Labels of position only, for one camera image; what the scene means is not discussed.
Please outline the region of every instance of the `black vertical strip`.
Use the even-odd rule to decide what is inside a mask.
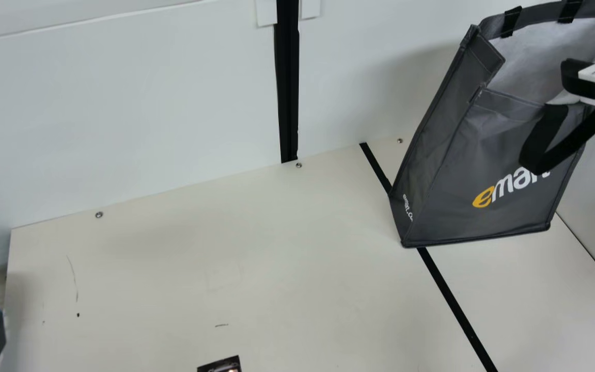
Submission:
[[[582,4],[583,0],[567,0],[564,7],[561,8],[557,23],[572,23]]]
[[[369,164],[371,165],[371,169],[373,169],[375,172],[375,176],[378,177],[380,184],[382,184],[382,187],[385,189],[385,193],[389,194],[390,190],[392,190],[392,183],[389,181],[389,179],[387,179],[385,173],[382,172],[382,168],[380,168],[380,164],[378,164],[378,161],[375,159],[375,156],[373,155],[373,152],[371,152],[369,145],[364,142],[359,144],[359,146],[362,148],[362,152],[366,156],[366,160],[368,160]]]
[[[392,184],[385,176],[385,173],[382,172],[382,168],[380,168],[380,164],[378,164],[378,161],[375,159],[371,148],[369,148],[369,145],[366,144],[366,142],[359,144],[359,146],[362,148],[362,151],[366,156],[366,160],[368,160],[369,164],[371,165],[371,169],[373,169],[373,172],[375,172],[375,176],[378,177],[378,181],[380,181],[380,184],[382,184],[382,187],[385,189],[385,191],[389,193],[389,191],[392,189]],[[447,301],[449,309],[451,309],[451,312],[455,316],[456,320],[458,320],[458,324],[463,329],[465,336],[467,336],[467,340],[477,353],[477,358],[479,358],[481,364],[484,366],[484,368],[486,368],[487,372],[497,372],[491,357],[486,352],[486,348],[484,348],[483,344],[477,337],[477,334],[474,332],[474,328],[472,328],[469,320],[467,320],[467,316],[465,316],[465,313],[463,313],[463,309],[460,305],[458,305],[456,297],[453,296],[451,289],[449,289],[447,282],[442,277],[439,269],[437,269],[435,261],[433,261],[432,257],[430,257],[428,250],[426,247],[421,247],[417,248],[417,251],[422,257],[422,260],[426,265],[430,276],[433,278],[437,284],[437,287],[440,289],[442,296]]]
[[[484,368],[486,368],[488,372],[497,372],[497,369],[495,368],[495,365],[493,364],[491,357],[488,355],[488,353],[486,353],[486,348],[484,348],[483,344],[477,337],[477,334],[474,332],[474,328],[472,328],[472,325],[467,320],[467,316],[465,316],[465,313],[463,313],[463,309],[460,305],[458,305],[456,297],[454,297],[453,293],[451,293],[451,289],[449,289],[447,282],[444,281],[442,274],[437,269],[435,261],[433,261],[432,257],[430,257],[428,250],[425,247],[421,247],[417,248],[417,251],[422,257],[424,264],[426,264],[426,267],[430,272],[430,276],[433,278],[433,280],[435,280],[435,283],[437,284],[437,287],[440,289],[442,296],[444,296],[444,299],[449,304],[451,312],[456,317],[456,320],[458,320],[458,324],[460,324],[461,328],[463,328],[463,332],[465,332],[465,336],[467,336],[469,343],[472,345],[472,348],[477,353],[477,357],[479,357],[481,364],[484,366]]]
[[[522,7],[515,7],[514,9],[505,11],[505,21],[502,24],[502,33],[500,33],[501,38],[508,38],[513,35],[515,23],[517,23],[518,18],[520,18],[521,12]]]
[[[299,0],[277,0],[274,67],[277,74],[281,162],[298,158],[298,89],[300,78]]]

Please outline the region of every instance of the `white wall panel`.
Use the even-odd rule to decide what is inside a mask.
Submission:
[[[419,122],[470,24],[528,0],[322,0],[300,22],[300,143],[307,156]]]
[[[10,228],[279,162],[272,28],[199,2],[0,38]]]
[[[0,0],[0,35],[204,0]]]

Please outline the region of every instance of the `bag handle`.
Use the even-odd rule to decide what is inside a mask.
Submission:
[[[548,146],[566,120],[569,107],[565,104],[546,104],[543,117],[527,137],[520,151],[519,163],[540,176],[576,153],[595,134],[595,110],[571,134],[548,150]]]

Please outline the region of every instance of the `gray fabric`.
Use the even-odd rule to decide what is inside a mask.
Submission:
[[[582,154],[546,177],[519,164],[545,103],[569,108],[551,147],[584,120],[587,106],[562,92],[560,63],[595,59],[595,19],[531,24],[491,41],[480,30],[463,39],[389,193],[406,247],[548,229]]]
[[[467,111],[469,103],[463,97],[472,98],[503,61],[491,45],[479,37],[476,26],[469,29],[465,40],[467,42],[461,45],[454,57],[447,77],[417,129],[394,182],[394,191],[390,194],[390,204],[401,236],[411,228],[410,216],[415,219],[426,204],[428,191],[444,161],[456,127]],[[408,195],[409,211],[406,211],[404,195]]]
[[[569,116],[554,143],[582,120],[583,104],[569,108]],[[515,174],[522,142],[542,116],[543,106],[484,89],[461,123],[442,171],[432,185],[427,205],[410,233],[413,243],[431,245],[446,236],[465,240],[493,233],[542,230],[550,221],[562,184],[574,158],[558,165],[547,177],[529,174],[522,189],[506,184],[503,196],[487,207],[472,205],[477,195],[511,175],[511,184],[521,186]]]
[[[546,103],[563,90],[559,66],[564,59],[595,59],[595,19],[533,24],[509,38],[491,40],[491,44],[506,63],[488,87]]]

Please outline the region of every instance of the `black strap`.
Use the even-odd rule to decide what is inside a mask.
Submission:
[[[548,146],[559,132],[569,113],[564,104],[546,104],[545,113],[539,120],[520,151],[520,165],[533,174],[541,175],[550,171],[581,147],[595,134],[595,110],[559,144],[548,150]]]
[[[592,66],[593,63],[578,59],[566,59],[561,62],[561,84],[567,92],[595,99],[595,82],[578,78],[578,72]]]
[[[505,11],[505,21],[502,24],[502,33],[500,34],[502,38],[508,38],[513,35],[513,29],[520,17],[520,12],[522,12],[522,7],[515,7],[514,9]]]
[[[557,23],[572,23],[582,4],[583,0],[567,0],[561,9]]]

